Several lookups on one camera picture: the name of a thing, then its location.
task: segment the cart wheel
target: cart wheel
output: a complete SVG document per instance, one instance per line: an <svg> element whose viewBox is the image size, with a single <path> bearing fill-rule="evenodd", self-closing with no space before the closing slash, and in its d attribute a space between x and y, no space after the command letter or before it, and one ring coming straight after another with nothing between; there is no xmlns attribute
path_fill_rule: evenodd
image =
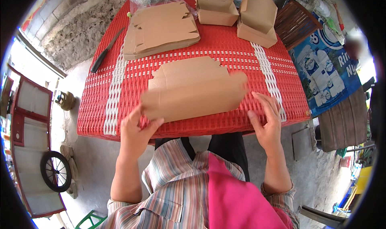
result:
<svg viewBox="0 0 386 229"><path fill-rule="evenodd" d="M48 151L40 160L44 182L55 192L65 192L71 185L71 170L66 158L56 151Z"/></svg>

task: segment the red woven table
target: red woven table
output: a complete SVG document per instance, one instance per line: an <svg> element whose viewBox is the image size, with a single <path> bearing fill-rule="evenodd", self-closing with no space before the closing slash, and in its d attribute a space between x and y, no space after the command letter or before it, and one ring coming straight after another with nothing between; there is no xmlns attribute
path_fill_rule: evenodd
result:
<svg viewBox="0 0 386 229"><path fill-rule="evenodd" d="M194 0L186 0L194 7ZM188 120L163 124L153 138L198 136L253 130L247 111L260 115L263 110L251 91L278 98L282 125L310 118L302 84L286 48L279 38L271 48L263 48L237 37L236 26L201 25L197 28L200 41L190 47L159 53L134 61L124 61L123 41L129 22L127 1L104 34L94 55L94 61L122 27L126 27L108 52L96 74L89 72L79 108L79 135L120 141L120 121L139 104L147 90L151 72L161 64L199 56L210 56L227 66L229 73L242 71L248 77L248 89L238 109ZM149 121L141 118L141 126Z"/></svg>

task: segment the black pants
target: black pants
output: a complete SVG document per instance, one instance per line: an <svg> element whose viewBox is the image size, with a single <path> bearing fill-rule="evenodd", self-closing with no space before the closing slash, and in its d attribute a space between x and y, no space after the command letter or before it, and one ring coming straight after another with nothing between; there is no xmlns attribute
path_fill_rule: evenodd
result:
<svg viewBox="0 0 386 229"><path fill-rule="evenodd" d="M162 144L176 140L178 138L162 138L156 139L156 149ZM182 145L185 147L186 152L193 160L196 156L192 145L189 142L188 137L181 137ZM220 157L238 164L245 174L245 181L249 182L248 161L245 154L244 140L241 132L229 133L223 135L212 135L208 150L212 153L219 155Z"/></svg>

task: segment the knife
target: knife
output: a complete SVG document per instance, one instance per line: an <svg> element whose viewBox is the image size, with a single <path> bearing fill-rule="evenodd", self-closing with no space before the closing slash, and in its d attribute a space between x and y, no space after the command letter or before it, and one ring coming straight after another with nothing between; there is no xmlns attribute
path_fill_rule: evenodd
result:
<svg viewBox="0 0 386 229"><path fill-rule="evenodd" d="M103 62L103 59L105 58L107 52L113 47L114 42L117 40L119 35L122 33L122 31L125 29L123 27L122 29L119 30L119 32L115 35L115 37L111 40L110 44L107 46L106 49L103 50L103 52L98 56L97 60L94 62L94 65L91 67L91 72L96 73L98 71L98 68L100 64Z"/></svg>

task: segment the green stool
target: green stool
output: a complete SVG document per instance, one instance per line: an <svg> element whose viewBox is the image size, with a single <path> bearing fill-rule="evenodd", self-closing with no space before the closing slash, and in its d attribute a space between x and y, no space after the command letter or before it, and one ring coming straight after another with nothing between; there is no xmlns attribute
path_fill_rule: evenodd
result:
<svg viewBox="0 0 386 229"><path fill-rule="evenodd" d="M94 215L94 210L90 211L75 227L75 229L94 229L97 226L99 226L104 220L106 220L107 217L100 217L97 215ZM91 217L97 218L99 222L94 224Z"/></svg>

